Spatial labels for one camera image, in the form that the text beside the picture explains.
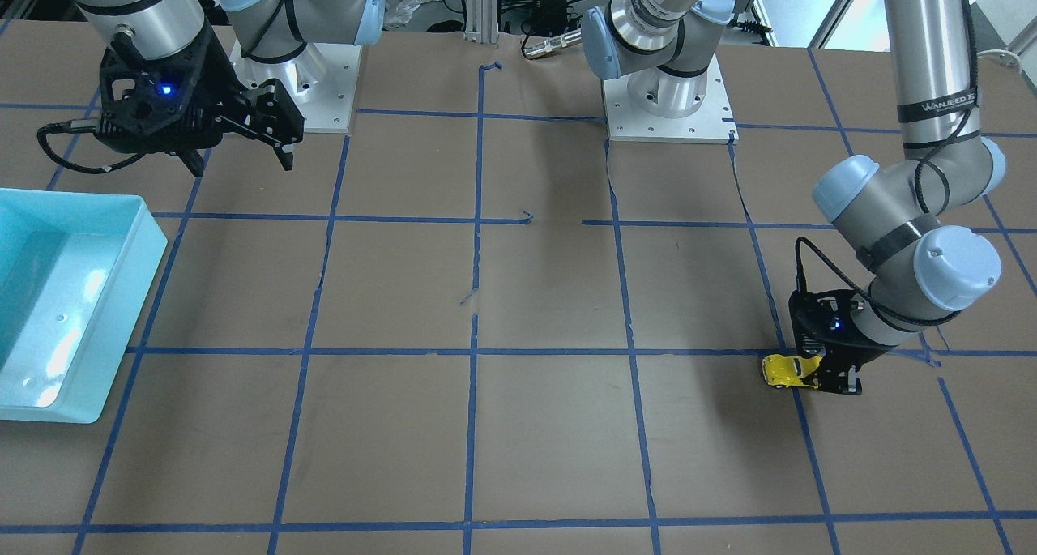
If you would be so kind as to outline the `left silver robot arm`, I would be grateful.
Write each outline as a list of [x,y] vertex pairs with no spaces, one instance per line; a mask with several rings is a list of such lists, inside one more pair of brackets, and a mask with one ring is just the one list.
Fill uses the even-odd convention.
[[[1006,157],[981,134],[978,58],[969,0],[884,0],[904,159],[881,167],[854,154],[826,171],[813,201],[872,274],[867,287],[811,292],[796,261],[788,308],[796,352],[762,359],[778,389],[860,395],[866,363],[955,320],[1001,277],[985,237],[941,214],[988,196]],[[664,118],[699,108],[700,88],[734,0],[610,0],[580,23],[601,81],[632,76],[641,107]]]

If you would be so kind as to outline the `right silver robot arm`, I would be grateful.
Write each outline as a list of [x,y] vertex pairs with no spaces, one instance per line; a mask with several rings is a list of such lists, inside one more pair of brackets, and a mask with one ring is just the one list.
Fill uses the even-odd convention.
[[82,174],[123,169],[148,154],[203,175],[201,150],[234,133],[270,146],[292,170],[305,105],[333,98],[321,45],[374,45],[385,0],[219,0],[239,43],[231,60],[208,0],[73,0],[107,41],[97,117],[43,126],[43,152]]

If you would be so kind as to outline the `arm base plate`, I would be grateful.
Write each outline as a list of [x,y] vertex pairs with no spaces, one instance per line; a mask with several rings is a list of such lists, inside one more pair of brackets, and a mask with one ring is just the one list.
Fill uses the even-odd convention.
[[359,45],[309,43],[292,60],[264,64],[241,56],[240,41],[234,41],[230,60],[239,81],[250,89],[278,79],[292,94],[307,134],[347,134],[364,52]]
[[658,68],[601,83],[613,142],[734,144],[740,141],[717,57],[704,74]]

